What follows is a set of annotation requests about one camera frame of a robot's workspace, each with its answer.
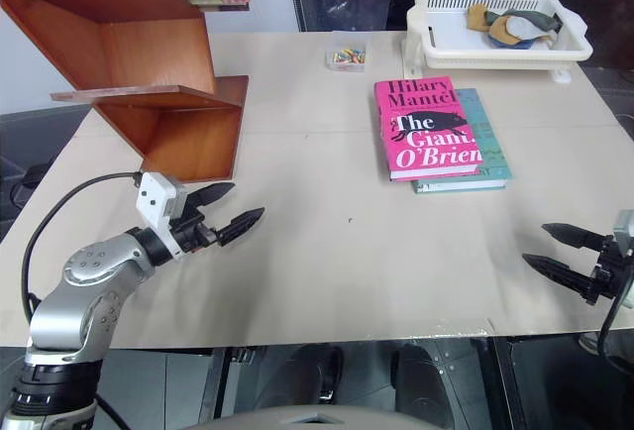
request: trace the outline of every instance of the beige table surface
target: beige table surface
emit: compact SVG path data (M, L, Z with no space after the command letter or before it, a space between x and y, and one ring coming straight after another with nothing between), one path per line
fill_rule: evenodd
M374 33L365 73L326 69L326 34L213 36L219 75L251 77L237 187L204 209L222 226L265 206L226 248L158 269L129 298L113 346L192 348L597 329L607 311L543 278L522 253L589 273L595 255L560 246L540 225L609 233L634 208L634 143L581 70L432 70L475 87L512 169L506 190L415 195L387 180L372 86L401 77L402 33ZM134 170L136 153L95 113L0 245L0 345L21 346L25 245L53 204L98 174ZM36 247L32 289L44 296L78 248L142 225L127 179L93 186ZM623 310L616 327L634 326Z

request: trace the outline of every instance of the pink book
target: pink book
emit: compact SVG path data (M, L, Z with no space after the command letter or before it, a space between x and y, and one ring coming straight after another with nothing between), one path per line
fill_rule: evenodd
M482 156L449 76L374 85L390 178L477 173Z

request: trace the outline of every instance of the small plastic box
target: small plastic box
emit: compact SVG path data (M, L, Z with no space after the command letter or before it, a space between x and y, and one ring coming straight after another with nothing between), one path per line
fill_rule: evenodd
M331 32L326 48L326 65L339 71L364 71L368 62L368 38L368 32ZM355 61L343 60L344 52L351 54Z

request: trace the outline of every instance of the black cable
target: black cable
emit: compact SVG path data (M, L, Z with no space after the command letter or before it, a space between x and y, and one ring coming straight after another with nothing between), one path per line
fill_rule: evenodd
M614 297L612 305L610 306L610 310L607 312L607 316L605 316L605 320L603 321L603 325L601 326L601 331L598 335L598 341L596 342L596 348L598 350L598 354L602 358L604 358L611 366L613 366L618 371L626 374L627 376L634 378L634 366L632 366L622 358L619 358L617 356L609 356L607 354L605 345L607 336L610 332L610 328L612 327L612 323L614 322L614 319L616 318L616 315L618 314L618 311L623 304L625 296L629 292L632 283L634 282L634 266L632 264L628 264L628 266L625 268L625 271L627 272L627 276L623 281L623 285L621 286L618 295Z
M59 212L59 209L64 206L68 200L70 200L77 192L85 189L86 187L96 184L97 182L102 182L108 179L117 179L120 177L131 177L138 182L141 173L140 172L115 172L113 174L105 174L100 175L98 177L94 177L90 180L86 180L81 184L77 185L75 188L70 190L66 195L59 200L59 202L51 209L51 211L45 216L42 220L36 231L31 236L31 240L27 244L27 249L24 252L24 257L22 258L22 277L21 277L21 288L22 288L22 307L24 308L24 313L27 316L27 321L31 323L31 318L33 318L33 313L40 304L40 300L29 291L29 266L31 264L31 254L33 253L33 248L36 245L36 241L44 231L45 227L49 224L54 215Z
M49 222L53 219L54 215L59 212L59 209L64 206L68 200L70 200L77 192L85 189L86 187L96 184L97 182L102 182L104 180L109 179L117 179L121 177L131 177L135 180L135 184L138 184L141 181L141 172L115 172L112 174L100 175L98 177L94 177L90 180L86 180L81 184L74 187L70 190L66 195L59 200L59 202L51 209L51 211L45 216L42 220L38 228L35 230L29 243L27 244L27 249L24 252L24 257L22 259L22 275L21 275L21 291L22 291L22 307L24 308L24 313L27 317L27 321L31 323L31 319L33 318L33 313L36 308L40 304L40 300L29 291L29 266L31 264L31 255L33 254L33 248L38 241L38 238L49 224ZM115 422L121 430L131 430L130 426L126 423L126 421L117 413L117 411L110 406L108 402L106 402L101 395L98 393L95 394L95 400L97 400L97 404L101 409L106 412L106 414Z
M16 202L16 190L20 187L20 182L16 182L11 186L11 190L9 191L9 201L13 204L13 206L17 209L24 209L24 205L20 205Z
M95 394L95 400L97 400L97 405L101 407L101 409L112 419L113 422L117 424L121 430L132 430L121 415L119 415L101 395L98 393Z

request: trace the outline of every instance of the white plastic basket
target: white plastic basket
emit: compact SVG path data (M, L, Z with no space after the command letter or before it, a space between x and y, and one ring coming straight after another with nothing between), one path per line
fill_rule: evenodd
M485 4L497 14L507 9L535 10L557 15L563 22L557 40L549 47L536 42L531 49L494 47L486 33L467 29L467 9ZM557 81L576 61L592 54L585 39L587 25L581 16L559 0L415 0L407 11L407 39L403 52L405 77L422 76L426 60L431 68L508 68L553 70Z

